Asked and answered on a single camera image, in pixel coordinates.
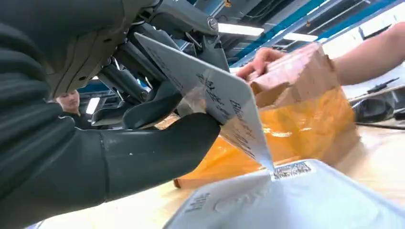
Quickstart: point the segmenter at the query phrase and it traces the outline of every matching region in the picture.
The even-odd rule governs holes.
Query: black cable
[[[270,8],[270,6],[273,4],[273,2],[274,2],[274,0],[272,0],[271,2],[269,2],[269,3],[267,4],[267,6],[264,7],[264,9],[261,10],[262,12],[264,11],[264,13],[260,13],[259,15],[250,16],[250,15],[247,15],[247,14],[242,13],[241,11],[239,11],[239,13],[242,14],[242,17],[260,18],[260,17],[262,17],[262,16],[264,16],[264,15],[266,15],[266,14],[268,14],[268,13],[271,12],[272,9],[270,9],[270,10],[267,10],[267,9]]]
[[[271,7],[271,9],[269,9],[269,10],[267,11],[267,13],[269,14],[270,12],[274,11],[274,9],[275,9],[277,6],[279,6],[281,3],[283,3],[284,1],[285,1],[285,0],[279,0],[278,2],[276,2],[276,4],[274,4],[274,5]]]
[[[380,125],[380,124],[373,124],[373,123],[356,123],[356,125],[377,127],[377,128],[381,128],[381,129],[405,130],[405,126]]]

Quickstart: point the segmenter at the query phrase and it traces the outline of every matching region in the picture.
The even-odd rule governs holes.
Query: orange packaging
[[[306,158],[333,165],[359,141],[354,114],[333,63],[317,43],[292,52],[249,82],[273,160]],[[199,187],[257,171],[261,165],[219,137],[200,165],[175,180]]]

